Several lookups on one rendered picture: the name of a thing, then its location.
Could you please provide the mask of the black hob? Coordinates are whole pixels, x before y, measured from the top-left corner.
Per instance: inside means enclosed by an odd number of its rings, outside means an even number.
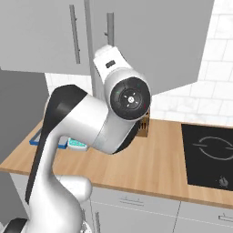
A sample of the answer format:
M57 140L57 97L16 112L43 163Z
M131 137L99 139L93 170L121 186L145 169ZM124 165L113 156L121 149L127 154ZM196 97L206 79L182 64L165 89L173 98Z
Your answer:
M233 128L182 124L187 183L233 191Z

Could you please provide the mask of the pale grey drawer front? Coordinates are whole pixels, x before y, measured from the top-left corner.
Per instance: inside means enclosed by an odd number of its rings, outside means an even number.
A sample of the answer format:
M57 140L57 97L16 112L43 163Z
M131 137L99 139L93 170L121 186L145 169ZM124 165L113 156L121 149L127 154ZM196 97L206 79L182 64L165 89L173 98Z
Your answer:
M197 220L209 224L218 224L233 227L233 222L219 220L218 216L225 213L226 216L233 218L233 209L217 208L207 205L181 202L178 216L184 219Z
M143 207L133 206L119 202L120 198L140 200L144 202ZM110 206L132 208L149 213L157 213L165 216L175 217L178 212L180 202L177 200L139 195L114 189L93 187L91 200L96 203L108 204Z

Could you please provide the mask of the pale teal flat object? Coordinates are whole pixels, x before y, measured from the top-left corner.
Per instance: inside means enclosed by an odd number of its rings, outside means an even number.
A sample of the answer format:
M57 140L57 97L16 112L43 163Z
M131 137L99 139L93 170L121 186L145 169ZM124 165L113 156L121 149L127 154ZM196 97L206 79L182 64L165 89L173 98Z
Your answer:
M88 146L86 144L83 144L79 142L78 140L75 140L71 137L67 141L67 146L71 150L75 150L75 151L87 151L88 150Z

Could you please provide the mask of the dark grey tall appliance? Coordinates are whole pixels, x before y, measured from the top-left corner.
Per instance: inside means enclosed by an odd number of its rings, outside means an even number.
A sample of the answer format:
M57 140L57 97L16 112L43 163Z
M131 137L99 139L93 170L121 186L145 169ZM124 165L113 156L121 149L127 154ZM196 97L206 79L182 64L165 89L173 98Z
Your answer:
M41 121L47 98L44 73L0 68L0 163Z

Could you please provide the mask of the blue rimmed grey tray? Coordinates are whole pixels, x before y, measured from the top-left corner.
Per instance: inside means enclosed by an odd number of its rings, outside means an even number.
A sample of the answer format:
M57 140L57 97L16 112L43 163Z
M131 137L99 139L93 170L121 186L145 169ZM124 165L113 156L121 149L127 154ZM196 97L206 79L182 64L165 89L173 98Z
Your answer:
M29 140L29 144L33 146L37 146L39 144L39 139L41 135L42 129L39 129L35 135ZM66 149L67 148L68 137L60 137L58 142L59 149Z

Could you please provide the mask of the pale grey base cabinet door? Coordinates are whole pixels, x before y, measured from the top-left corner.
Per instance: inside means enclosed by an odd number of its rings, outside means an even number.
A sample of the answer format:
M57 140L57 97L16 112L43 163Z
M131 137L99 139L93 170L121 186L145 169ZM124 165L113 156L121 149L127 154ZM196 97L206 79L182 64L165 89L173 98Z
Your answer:
M178 218L174 233L233 233L233 227Z
M99 212L101 233L174 233L176 217L91 202Z

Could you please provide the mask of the grey wall cabinet door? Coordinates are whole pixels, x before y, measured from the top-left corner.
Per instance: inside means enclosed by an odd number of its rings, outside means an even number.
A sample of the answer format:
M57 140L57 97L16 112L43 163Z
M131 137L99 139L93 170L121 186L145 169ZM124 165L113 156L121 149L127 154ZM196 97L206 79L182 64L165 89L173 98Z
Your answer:
M94 50L107 45L114 14L115 46L156 95L195 83L214 0L85 0Z
M69 5L75 6L80 64ZM0 68L89 75L84 0L0 0Z

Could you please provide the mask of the wooden knife block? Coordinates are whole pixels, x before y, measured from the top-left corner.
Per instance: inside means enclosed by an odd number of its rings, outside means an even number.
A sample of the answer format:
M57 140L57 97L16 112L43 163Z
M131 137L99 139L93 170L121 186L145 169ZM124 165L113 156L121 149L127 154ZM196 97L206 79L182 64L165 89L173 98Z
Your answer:
M148 129L149 129L149 117L150 117L150 110L146 112L143 118L140 120L140 127L137 131L138 137L147 137Z

